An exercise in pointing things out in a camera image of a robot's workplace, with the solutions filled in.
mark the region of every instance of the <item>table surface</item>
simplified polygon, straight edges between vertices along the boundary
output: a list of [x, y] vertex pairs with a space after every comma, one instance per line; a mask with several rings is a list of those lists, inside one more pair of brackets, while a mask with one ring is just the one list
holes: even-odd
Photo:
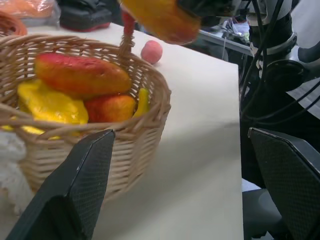
[[[50, 27], [29, 33], [78, 35], [119, 45], [122, 27], [74, 33]], [[152, 36], [135, 33], [135, 54]], [[128, 193], [101, 211], [93, 240], [241, 240], [242, 178], [238, 67], [160, 42], [156, 68], [172, 90], [172, 109], [155, 157]], [[0, 197], [0, 239], [17, 217]]]

